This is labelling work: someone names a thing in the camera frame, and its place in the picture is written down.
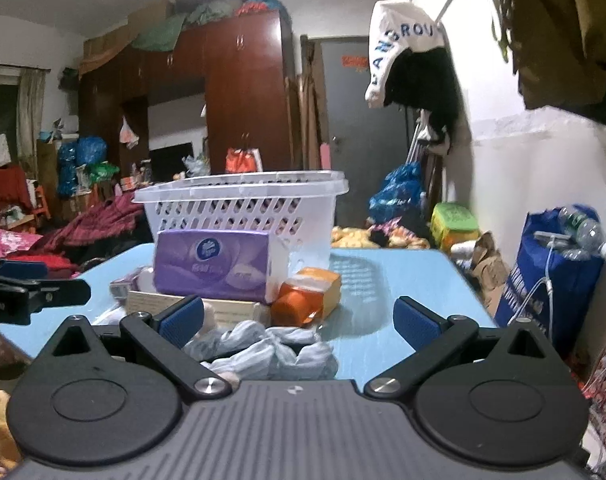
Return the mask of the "purple tissue pack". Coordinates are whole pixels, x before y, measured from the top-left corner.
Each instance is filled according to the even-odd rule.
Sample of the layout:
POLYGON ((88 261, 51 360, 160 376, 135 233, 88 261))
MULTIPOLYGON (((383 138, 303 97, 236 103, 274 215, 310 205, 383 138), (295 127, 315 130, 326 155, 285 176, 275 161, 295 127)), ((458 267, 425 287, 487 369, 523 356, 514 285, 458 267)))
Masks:
POLYGON ((153 282, 162 294, 271 304, 288 272, 288 248, 266 232, 164 231, 155 243, 153 282))

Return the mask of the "orange package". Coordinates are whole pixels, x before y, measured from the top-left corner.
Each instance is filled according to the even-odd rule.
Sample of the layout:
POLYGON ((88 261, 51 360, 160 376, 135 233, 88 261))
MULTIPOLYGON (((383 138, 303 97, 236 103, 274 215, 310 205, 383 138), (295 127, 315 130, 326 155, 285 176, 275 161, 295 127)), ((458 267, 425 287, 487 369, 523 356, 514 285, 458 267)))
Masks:
POLYGON ((333 271, 304 268, 290 276, 271 304, 271 324, 311 327, 321 324, 341 300, 341 275, 333 271))

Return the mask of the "light blue striped cloth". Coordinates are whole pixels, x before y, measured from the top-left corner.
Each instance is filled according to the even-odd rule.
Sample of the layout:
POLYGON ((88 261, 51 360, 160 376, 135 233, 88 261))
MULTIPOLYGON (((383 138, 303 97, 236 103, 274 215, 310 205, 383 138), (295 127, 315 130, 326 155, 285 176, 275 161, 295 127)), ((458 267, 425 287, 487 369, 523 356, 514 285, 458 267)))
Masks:
POLYGON ((241 380, 327 380, 339 368, 332 346, 315 330, 255 321, 193 337, 184 352, 215 374, 241 380))

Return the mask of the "red plaid blanket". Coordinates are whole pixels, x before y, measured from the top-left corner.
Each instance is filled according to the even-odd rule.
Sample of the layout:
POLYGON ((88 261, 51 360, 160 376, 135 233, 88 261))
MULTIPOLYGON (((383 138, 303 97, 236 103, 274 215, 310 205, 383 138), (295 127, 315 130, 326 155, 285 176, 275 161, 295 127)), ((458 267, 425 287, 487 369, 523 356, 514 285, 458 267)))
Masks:
POLYGON ((144 220, 144 206, 134 202, 133 193, 125 193, 90 207, 63 228, 43 235, 28 252, 69 255, 81 249, 122 242, 131 238, 144 220))

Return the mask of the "yellow floral blanket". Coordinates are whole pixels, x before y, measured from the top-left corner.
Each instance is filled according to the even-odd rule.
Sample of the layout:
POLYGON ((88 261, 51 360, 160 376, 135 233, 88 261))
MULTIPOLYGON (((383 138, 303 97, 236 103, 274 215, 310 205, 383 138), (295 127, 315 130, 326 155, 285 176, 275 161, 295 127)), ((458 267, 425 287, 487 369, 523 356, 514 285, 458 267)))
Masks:
POLYGON ((422 250, 430 249, 431 244, 426 238, 402 226, 401 218, 394 218, 382 224, 373 224, 367 229, 335 226, 332 229, 331 247, 422 250))

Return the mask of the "green yellow box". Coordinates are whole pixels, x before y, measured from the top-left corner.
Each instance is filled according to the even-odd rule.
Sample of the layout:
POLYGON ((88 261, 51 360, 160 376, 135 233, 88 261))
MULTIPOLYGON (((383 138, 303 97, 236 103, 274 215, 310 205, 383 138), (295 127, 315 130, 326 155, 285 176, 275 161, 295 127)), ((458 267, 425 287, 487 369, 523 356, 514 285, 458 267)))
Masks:
POLYGON ((455 244, 477 240, 481 235, 474 215, 465 206, 456 203, 436 204, 430 229, 437 248, 442 252, 449 252, 455 244))

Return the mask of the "blue shopping bag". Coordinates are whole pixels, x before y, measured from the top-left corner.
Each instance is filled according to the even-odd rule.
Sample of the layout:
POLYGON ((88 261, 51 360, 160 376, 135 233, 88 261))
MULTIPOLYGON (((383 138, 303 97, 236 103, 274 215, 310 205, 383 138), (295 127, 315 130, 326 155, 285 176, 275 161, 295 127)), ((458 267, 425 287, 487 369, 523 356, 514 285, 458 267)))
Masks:
MULTIPOLYGON (((571 205, 600 222, 595 209, 571 205)), ((574 351, 604 260, 571 260, 563 257, 572 240, 562 232, 560 208, 526 217, 516 262, 504 284, 495 322, 506 327, 529 318, 552 343, 561 359, 574 351)))

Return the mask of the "blue plastic bag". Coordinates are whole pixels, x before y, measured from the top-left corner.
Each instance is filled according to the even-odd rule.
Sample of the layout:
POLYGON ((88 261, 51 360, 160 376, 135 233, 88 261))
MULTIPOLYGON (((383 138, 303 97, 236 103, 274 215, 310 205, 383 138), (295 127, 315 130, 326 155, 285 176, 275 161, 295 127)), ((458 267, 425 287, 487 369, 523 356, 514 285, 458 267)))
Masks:
POLYGON ((369 198, 368 214, 374 224, 403 216, 410 206, 419 206, 422 185, 420 162, 406 162, 391 171, 378 192, 369 198))

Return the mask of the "clear plastic bottle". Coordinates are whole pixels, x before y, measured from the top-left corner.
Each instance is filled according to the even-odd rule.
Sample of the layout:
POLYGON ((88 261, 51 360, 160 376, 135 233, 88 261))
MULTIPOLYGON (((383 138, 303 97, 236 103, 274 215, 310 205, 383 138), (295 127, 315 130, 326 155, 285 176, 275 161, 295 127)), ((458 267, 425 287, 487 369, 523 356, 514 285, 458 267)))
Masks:
POLYGON ((606 261, 606 234, 601 223, 574 206, 562 207, 558 214, 560 228, 573 245, 563 252, 571 260, 597 257, 606 261))

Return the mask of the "white plastic basket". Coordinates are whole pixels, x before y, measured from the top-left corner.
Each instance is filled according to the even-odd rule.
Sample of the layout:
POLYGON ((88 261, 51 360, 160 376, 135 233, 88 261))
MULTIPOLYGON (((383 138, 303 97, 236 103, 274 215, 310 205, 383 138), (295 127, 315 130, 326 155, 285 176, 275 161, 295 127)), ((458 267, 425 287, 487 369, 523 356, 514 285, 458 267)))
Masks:
POLYGON ((337 198, 350 191, 341 171, 215 174, 141 188, 150 232, 206 229, 261 231, 279 237, 289 271, 327 269, 337 198))

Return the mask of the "orange white hanging bag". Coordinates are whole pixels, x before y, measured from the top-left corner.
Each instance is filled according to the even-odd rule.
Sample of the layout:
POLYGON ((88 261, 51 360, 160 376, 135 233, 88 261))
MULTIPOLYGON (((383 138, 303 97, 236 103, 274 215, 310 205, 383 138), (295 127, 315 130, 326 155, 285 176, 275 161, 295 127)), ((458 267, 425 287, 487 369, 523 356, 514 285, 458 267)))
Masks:
POLYGON ((226 174, 262 172, 263 164, 257 148, 229 148, 225 159, 226 174))

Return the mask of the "grey door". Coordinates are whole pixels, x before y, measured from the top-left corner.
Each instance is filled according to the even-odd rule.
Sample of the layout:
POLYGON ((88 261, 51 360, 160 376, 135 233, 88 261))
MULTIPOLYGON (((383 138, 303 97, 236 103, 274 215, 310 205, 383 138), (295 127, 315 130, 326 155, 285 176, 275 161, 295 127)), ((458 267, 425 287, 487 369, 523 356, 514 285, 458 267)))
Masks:
POLYGON ((405 162, 409 148, 401 108, 370 108, 368 40, 365 37, 323 39, 318 43, 316 91, 324 141, 333 170, 349 182, 337 199, 338 226, 365 226, 369 198, 384 177, 405 162))

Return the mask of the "window curtain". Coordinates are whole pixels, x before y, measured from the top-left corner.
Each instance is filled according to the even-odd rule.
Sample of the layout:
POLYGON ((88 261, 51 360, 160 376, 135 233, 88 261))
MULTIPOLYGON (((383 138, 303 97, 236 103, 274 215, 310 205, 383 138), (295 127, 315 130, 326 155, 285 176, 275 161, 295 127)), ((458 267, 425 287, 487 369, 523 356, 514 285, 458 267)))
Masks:
MULTIPOLYGON (((46 70, 19 68, 16 111, 17 164, 29 178, 38 173, 36 137, 41 131, 45 96, 46 70)), ((0 167, 12 162, 7 134, 0 131, 0 167)))

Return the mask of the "dark red wooden wardrobe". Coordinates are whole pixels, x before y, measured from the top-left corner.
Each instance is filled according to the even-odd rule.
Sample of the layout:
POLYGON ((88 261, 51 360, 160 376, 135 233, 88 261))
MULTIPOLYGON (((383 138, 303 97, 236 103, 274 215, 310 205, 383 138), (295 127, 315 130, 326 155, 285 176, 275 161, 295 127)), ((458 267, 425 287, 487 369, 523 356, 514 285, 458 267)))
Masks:
POLYGON ((83 75, 80 131, 102 138, 109 162, 128 170, 151 149, 149 106, 201 93, 215 174, 228 150, 243 146, 259 150, 265 169, 290 170, 293 71, 291 27, 276 10, 192 27, 171 52, 127 46, 83 75))

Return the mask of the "white black hanging hoodie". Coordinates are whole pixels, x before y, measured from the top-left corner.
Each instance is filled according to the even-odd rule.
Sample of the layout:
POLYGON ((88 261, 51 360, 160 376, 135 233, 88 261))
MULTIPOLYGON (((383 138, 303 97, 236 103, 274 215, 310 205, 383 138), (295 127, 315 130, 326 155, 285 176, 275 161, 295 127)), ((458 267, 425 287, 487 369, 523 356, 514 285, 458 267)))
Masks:
POLYGON ((433 154, 446 155, 462 104, 440 26, 411 0, 379 0, 370 18, 368 60, 368 106, 396 104, 417 110, 417 143, 433 154))

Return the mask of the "olive hanging clothes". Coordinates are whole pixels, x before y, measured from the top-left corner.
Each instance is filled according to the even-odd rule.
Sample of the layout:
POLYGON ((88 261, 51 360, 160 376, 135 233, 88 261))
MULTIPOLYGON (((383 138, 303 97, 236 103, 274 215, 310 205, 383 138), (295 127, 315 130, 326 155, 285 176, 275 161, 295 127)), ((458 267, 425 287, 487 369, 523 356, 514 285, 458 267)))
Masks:
POLYGON ((499 0, 527 110, 606 125, 606 0, 499 0))

